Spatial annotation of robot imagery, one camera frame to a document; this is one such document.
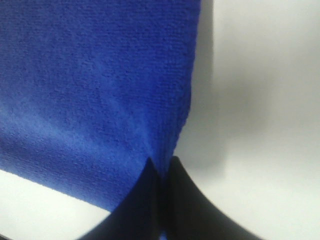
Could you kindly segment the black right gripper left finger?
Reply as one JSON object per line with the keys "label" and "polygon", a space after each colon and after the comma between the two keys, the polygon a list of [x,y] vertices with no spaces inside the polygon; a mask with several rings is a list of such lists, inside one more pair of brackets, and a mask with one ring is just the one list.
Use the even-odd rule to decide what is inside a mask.
{"label": "black right gripper left finger", "polygon": [[159,176],[151,159],[116,209],[81,240],[158,240]]}

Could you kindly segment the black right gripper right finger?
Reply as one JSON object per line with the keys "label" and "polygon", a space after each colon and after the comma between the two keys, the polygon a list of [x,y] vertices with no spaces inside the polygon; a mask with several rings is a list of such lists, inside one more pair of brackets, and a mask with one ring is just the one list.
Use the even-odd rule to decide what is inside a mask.
{"label": "black right gripper right finger", "polygon": [[172,157],[167,174],[168,240],[254,240],[255,235],[215,207],[192,181],[180,159]]}

